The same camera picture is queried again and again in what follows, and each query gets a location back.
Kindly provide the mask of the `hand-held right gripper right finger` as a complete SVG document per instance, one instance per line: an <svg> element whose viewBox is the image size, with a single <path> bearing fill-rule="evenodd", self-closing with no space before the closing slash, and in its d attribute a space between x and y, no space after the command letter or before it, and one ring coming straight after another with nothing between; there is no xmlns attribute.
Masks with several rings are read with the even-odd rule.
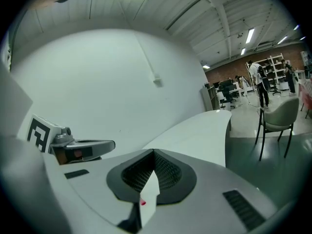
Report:
<svg viewBox="0 0 312 234"><path fill-rule="evenodd" d="M145 234L245 234L246 227L223 195L232 190L244 196L265 219L277 212L264 193L231 170L184 154L165 153L190 165L197 182L183 201L157 206L143 228Z"/></svg>

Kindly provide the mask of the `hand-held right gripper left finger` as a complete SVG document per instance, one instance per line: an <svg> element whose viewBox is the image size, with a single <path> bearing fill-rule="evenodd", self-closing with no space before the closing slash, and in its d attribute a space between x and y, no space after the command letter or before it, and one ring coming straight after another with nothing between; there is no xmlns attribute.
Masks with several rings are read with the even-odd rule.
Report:
<svg viewBox="0 0 312 234"><path fill-rule="evenodd" d="M51 187L70 228L117 228L122 222L140 224L140 196L134 202L118 199L107 184L115 166L140 154L60 166L55 156L44 154L43 161Z"/></svg>

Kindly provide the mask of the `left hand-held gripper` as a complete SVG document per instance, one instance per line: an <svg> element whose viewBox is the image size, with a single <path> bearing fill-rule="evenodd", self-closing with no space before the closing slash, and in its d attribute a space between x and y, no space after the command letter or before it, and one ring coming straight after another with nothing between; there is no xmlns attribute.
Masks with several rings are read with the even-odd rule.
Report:
<svg viewBox="0 0 312 234"><path fill-rule="evenodd" d="M42 153L54 155L60 165L94 160L116 147L113 140L74 140L69 127L61 127L35 114L29 123L27 141Z"/></svg>

